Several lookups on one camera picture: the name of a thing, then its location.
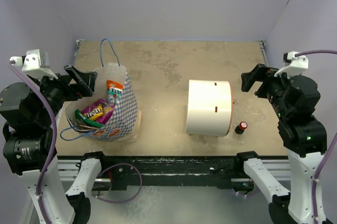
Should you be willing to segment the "blue checkered paper bag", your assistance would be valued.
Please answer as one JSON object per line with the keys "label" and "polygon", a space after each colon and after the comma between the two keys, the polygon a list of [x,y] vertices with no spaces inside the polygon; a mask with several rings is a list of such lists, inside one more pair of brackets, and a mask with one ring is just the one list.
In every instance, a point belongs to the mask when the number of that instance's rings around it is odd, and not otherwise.
{"label": "blue checkered paper bag", "polygon": [[113,142],[129,136],[138,117],[137,100],[127,69],[118,56],[116,63],[104,62],[100,43],[101,66],[97,73],[92,97],[72,101],[65,108],[69,127],[60,132],[61,139],[74,141],[81,137]]}

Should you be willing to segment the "green Real crisps bag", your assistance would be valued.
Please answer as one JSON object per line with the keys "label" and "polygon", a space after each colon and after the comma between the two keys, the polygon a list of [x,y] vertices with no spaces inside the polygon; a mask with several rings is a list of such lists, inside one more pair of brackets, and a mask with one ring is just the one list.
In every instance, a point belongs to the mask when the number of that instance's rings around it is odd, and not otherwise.
{"label": "green Real crisps bag", "polygon": [[76,120],[83,122],[85,125],[88,126],[93,126],[96,128],[102,128],[104,126],[101,123],[87,119],[80,110],[75,110],[75,118]]}

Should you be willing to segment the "red Doritos bag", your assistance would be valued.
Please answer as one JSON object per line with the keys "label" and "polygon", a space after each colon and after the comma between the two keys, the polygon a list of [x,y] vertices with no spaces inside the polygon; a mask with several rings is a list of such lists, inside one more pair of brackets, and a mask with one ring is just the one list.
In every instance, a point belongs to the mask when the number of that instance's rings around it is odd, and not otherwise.
{"label": "red Doritos bag", "polygon": [[88,125],[82,125],[82,124],[76,124],[72,122],[72,120],[69,117],[66,117],[67,122],[69,123],[70,127],[73,128],[75,131],[80,133],[88,133],[88,132],[94,132],[98,130],[98,128]]}

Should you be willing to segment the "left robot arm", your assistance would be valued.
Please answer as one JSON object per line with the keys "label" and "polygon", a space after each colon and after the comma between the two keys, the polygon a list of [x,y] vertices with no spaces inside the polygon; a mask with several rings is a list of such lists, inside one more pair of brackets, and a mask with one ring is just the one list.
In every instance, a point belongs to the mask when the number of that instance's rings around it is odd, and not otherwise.
{"label": "left robot arm", "polygon": [[96,72],[65,67],[66,75],[38,77],[18,73],[20,81],[1,92],[5,119],[3,156],[24,182],[41,223],[87,223],[95,179],[108,173],[103,152],[86,153],[69,191],[58,171],[56,116],[67,101],[94,94]]}

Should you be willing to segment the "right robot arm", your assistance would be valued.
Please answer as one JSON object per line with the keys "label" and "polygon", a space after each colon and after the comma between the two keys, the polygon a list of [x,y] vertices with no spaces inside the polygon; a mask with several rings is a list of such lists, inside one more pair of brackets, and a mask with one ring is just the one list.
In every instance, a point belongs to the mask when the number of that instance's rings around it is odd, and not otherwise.
{"label": "right robot arm", "polygon": [[241,75],[241,90],[267,99],[278,118],[277,129],[286,148],[291,188],[283,187],[264,167],[254,151],[237,154],[234,171],[251,178],[268,201],[273,223],[331,223],[323,209],[320,173],[335,141],[327,145],[327,132],[313,112],[321,95],[317,83],[303,75],[277,75],[277,69],[257,64]]}

